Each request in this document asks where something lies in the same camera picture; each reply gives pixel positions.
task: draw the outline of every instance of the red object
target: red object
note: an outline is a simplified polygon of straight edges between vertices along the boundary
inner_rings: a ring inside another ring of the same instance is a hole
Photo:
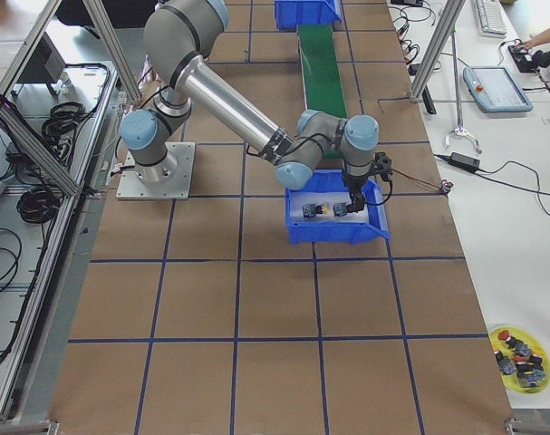
[[[509,336],[510,336],[510,331],[505,329],[504,331],[500,331],[500,333],[498,334],[498,340],[502,340],[503,342],[505,342]]]

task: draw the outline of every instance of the keyboard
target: keyboard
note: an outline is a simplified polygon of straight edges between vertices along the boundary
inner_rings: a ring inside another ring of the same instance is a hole
[[[502,5],[499,0],[472,0],[478,21],[478,33],[482,36],[504,39],[507,26],[502,19]]]

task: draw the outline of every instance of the blue joint cap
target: blue joint cap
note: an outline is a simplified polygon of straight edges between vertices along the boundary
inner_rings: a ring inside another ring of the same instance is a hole
[[[301,134],[306,127],[307,123],[311,120],[311,118],[316,115],[317,113],[321,113],[320,111],[312,111],[311,109],[307,109],[303,113],[301,113],[301,117],[299,118],[299,121],[296,123],[296,134]]]
[[[354,148],[361,151],[371,151],[377,146],[380,126],[369,115],[353,116],[345,125],[345,138]]]
[[[226,5],[223,0],[207,0],[207,2],[216,11],[220,21],[222,21],[222,30],[226,30],[228,27],[229,16]]]
[[[129,150],[143,150],[152,143],[157,133],[158,121],[149,111],[133,111],[121,121],[120,135]]]
[[[283,163],[276,168],[276,179],[287,189],[299,190],[313,176],[313,171],[307,165],[296,161]]]

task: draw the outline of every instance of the tiled table surface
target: tiled table surface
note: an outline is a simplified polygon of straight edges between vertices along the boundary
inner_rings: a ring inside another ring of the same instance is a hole
[[[212,67],[292,130],[296,36],[243,2]],[[386,5],[342,8],[348,112],[378,119],[395,168],[438,183],[418,107],[377,101],[410,83]],[[293,246],[267,163],[200,108],[178,136],[198,143],[188,202],[108,196],[50,412],[63,433],[505,433],[446,198],[396,176],[390,243]]]

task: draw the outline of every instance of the blue bin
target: blue bin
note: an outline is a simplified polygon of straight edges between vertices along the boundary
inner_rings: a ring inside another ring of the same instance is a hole
[[[275,0],[276,28],[296,29],[299,24],[341,21],[341,0]]]
[[[368,180],[363,186],[363,194],[369,202],[382,201],[379,185]],[[308,222],[291,217],[291,205],[297,194],[305,192],[329,193],[349,192],[343,185],[340,170],[316,170],[313,177],[301,190],[286,190],[285,222],[289,231],[289,240],[299,242],[349,242],[351,244],[373,240],[376,237],[390,239],[387,218],[383,206],[367,207],[366,222]]]

